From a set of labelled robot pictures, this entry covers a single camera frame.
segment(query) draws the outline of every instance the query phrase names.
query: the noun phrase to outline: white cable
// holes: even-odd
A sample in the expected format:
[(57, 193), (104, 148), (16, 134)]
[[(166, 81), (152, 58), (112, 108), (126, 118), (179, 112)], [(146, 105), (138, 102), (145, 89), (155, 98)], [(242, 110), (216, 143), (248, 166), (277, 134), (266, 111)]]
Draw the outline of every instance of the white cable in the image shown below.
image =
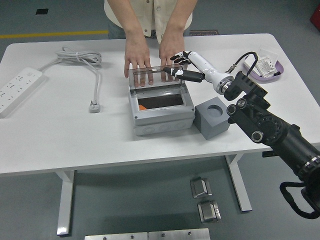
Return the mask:
[(76, 63), (82, 62), (87, 64), (95, 73), (94, 96), (93, 96), (93, 101), (91, 101), (89, 110), (90, 110), (90, 113), (100, 112), (100, 105), (98, 104), (98, 98), (97, 98), (98, 85), (99, 85), (99, 73), (94, 66), (101, 65), (102, 63), (101, 54), (97, 51), (74, 51), (71, 47), (68, 47), (68, 46), (62, 47), (62, 51), (57, 51), (55, 54), (57, 55), (57, 59), (38, 68), (38, 71), (41, 72), (44, 69), (61, 62), (76, 62)]

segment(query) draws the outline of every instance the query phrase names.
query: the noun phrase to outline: beige shirt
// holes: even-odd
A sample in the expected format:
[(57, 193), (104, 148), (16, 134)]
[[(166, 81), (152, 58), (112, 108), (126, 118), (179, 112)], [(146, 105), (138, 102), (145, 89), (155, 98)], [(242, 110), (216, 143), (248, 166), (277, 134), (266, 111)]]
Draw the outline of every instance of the beige shirt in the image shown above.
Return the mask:
[[(144, 35), (151, 36), (151, 30), (155, 29), (158, 42), (165, 33), (169, 18), (176, 6), (177, 0), (131, 0), (132, 8), (141, 24)], [(106, 16), (116, 25), (121, 27), (107, 0), (104, 0)], [(186, 21), (187, 29), (192, 21), (192, 13)]]

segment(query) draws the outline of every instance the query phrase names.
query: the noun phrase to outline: black cable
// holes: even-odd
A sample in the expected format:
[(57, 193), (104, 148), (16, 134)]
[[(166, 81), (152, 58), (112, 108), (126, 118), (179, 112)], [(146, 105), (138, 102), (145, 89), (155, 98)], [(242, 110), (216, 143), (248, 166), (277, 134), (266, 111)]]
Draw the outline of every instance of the black cable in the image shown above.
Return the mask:
[(305, 211), (302, 211), (297, 204), (295, 203), (294, 198), (292, 195), (287, 191), (287, 187), (292, 187), (292, 188), (303, 188), (305, 187), (306, 184), (304, 182), (290, 182), (290, 181), (285, 181), (280, 184), (280, 191), (284, 197), (284, 199), (287, 201), (287, 203), (291, 206), (291, 208), (301, 217), (305, 219), (317, 219), (320, 217), (320, 214), (316, 211), (308, 213)]
[(230, 74), (230, 73), (236, 68), (237, 64), (238, 64), (245, 56), (248, 56), (248, 55), (250, 55), (250, 54), (252, 54), (252, 55), (254, 56), (254, 59), (255, 59), (255, 60), (254, 60), (254, 62), (253, 62), (253, 64), (252, 64), (252, 66), (250, 67), (250, 69), (248, 70), (248, 72), (246, 73), (246, 76), (248, 76), (248, 75), (251, 73), (251, 71), (254, 69), (254, 67), (256, 66), (256, 64), (257, 64), (257, 62), (258, 62), (258, 60), (259, 60), (257, 53), (254, 52), (254, 51), (249, 51), (249, 52), (243, 54), (243, 55), (235, 62), (235, 64), (233, 64), (233, 66), (230, 67), (230, 69), (229, 69), (228, 71), (226, 71), (226, 72)]

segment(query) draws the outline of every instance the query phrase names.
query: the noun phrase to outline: transparent lid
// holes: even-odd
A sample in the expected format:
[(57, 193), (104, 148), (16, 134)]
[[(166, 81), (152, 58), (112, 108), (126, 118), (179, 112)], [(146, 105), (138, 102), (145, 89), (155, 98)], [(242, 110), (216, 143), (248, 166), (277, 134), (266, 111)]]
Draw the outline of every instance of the transparent lid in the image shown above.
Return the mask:
[(163, 71), (164, 67), (174, 69), (184, 69), (181, 65), (154, 66), (146, 68), (137, 68), (129, 70), (129, 86), (130, 91), (146, 91), (150, 88), (166, 87), (171, 85), (184, 84), (184, 80), (180, 80)]

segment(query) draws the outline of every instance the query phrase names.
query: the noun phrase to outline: orange object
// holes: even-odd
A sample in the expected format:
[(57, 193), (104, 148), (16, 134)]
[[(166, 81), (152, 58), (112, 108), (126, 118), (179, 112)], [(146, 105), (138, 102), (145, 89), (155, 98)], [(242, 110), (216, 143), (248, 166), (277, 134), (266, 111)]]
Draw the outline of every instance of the orange object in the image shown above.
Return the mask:
[(139, 110), (143, 111), (143, 110), (147, 110), (147, 108), (145, 108), (144, 106), (142, 106), (141, 104), (139, 105)]
[(311, 16), (310, 21), (320, 31), (320, 4), (318, 5), (315, 12)]

